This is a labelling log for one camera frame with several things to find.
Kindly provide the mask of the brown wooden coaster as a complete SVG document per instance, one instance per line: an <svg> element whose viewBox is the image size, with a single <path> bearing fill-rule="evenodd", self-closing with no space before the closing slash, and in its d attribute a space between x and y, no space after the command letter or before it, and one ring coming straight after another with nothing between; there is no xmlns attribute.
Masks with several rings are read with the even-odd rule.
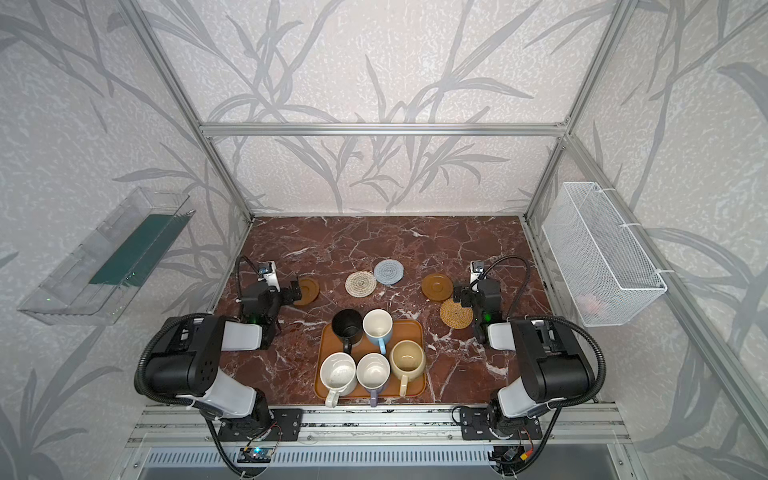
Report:
<svg viewBox="0 0 768 480"><path fill-rule="evenodd" d="M422 294L430 301L443 302L453 297L454 283L442 273L427 275L421 282Z"/></svg>
<svg viewBox="0 0 768 480"><path fill-rule="evenodd" d="M314 302L320 292L319 283L310 277L301 277L299 279L301 298L294 301L295 306L307 306Z"/></svg>

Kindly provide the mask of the black mug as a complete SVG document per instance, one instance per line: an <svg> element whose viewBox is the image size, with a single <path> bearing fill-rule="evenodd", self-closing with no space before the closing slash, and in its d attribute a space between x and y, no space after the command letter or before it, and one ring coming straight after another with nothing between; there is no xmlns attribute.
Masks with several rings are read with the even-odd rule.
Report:
<svg viewBox="0 0 768 480"><path fill-rule="evenodd" d="M363 316L355 309L344 309L336 313L332 319L333 333L342 342L343 352L351 354L364 335Z"/></svg>

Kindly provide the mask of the cream woven zigzag coaster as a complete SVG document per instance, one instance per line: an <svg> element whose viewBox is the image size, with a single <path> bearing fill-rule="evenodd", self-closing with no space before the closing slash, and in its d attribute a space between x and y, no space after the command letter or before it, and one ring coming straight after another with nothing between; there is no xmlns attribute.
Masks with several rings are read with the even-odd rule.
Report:
<svg viewBox="0 0 768 480"><path fill-rule="evenodd" d="M345 280L345 290L355 298L371 295L377 287L377 280L370 271L356 271Z"/></svg>

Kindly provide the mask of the blue grey woven coaster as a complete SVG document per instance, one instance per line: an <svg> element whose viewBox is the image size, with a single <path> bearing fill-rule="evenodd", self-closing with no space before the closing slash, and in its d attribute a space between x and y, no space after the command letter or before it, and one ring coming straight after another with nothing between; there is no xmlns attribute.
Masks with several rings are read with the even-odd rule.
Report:
<svg viewBox="0 0 768 480"><path fill-rule="evenodd" d="M379 283L391 286L403 279L404 267L398 260L385 259L374 267L373 274Z"/></svg>

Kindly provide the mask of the white and blue mug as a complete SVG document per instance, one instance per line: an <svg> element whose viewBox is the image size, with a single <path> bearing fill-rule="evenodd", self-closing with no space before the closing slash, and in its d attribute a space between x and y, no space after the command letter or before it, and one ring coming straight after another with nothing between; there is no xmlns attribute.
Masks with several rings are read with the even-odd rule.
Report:
<svg viewBox="0 0 768 480"><path fill-rule="evenodd" d="M381 355L387 355L387 344L393 335L393 318L383 309L369 311L363 318L363 330L371 344Z"/></svg>

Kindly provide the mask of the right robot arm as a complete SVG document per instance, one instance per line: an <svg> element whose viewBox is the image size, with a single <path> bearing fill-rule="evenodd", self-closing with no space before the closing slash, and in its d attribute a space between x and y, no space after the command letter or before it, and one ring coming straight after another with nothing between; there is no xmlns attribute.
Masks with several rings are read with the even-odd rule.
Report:
<svg viewBox="0 0 768 480"><path fill-rule="evenodd" d="M520 377L489 402L488 422L494 428L583 404L602 389L605 356L581 326L560 316L504 316L495 279L455 286L453 301L472 310L473 332L481 344L516 355Z"/></svg>

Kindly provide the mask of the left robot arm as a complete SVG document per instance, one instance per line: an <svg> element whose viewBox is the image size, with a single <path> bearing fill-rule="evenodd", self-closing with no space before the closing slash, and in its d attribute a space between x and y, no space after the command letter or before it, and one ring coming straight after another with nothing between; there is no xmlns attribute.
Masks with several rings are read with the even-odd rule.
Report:
<svg viewBox="0 0 768 480"><path fill-rule="evenodd" d="M168 318L138 360L134 388L150 400L194 407L211 418L271 425L265 394L220 368L224 352L269 348L283 306L302 298L297 280L277 288L264 280L239 298L242 320L211 313Z"/></svg>

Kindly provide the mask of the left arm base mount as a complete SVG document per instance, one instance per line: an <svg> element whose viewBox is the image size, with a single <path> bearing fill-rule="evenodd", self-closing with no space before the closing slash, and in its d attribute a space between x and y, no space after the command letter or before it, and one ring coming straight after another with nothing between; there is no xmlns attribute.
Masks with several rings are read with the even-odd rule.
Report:
<svg viewBox="0 0 768 480"><path fill-rule="evenodd" d="M264 419L253 416L224 419L217 438L222 442L294 442L298 440L303 413L301 408L276 408Z"/></svg>

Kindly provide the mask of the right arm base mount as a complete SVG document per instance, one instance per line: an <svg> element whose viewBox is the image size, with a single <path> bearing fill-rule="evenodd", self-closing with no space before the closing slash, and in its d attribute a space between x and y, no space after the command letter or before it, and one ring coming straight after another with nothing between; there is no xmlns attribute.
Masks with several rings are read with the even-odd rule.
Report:
<svg viewBox="0 0 768 480"><path fill-rule="evenodd" d="M463 440L540 440L543 437L538 419L506 417L492 405L485 407L460 406L458 425Z"/></svg>

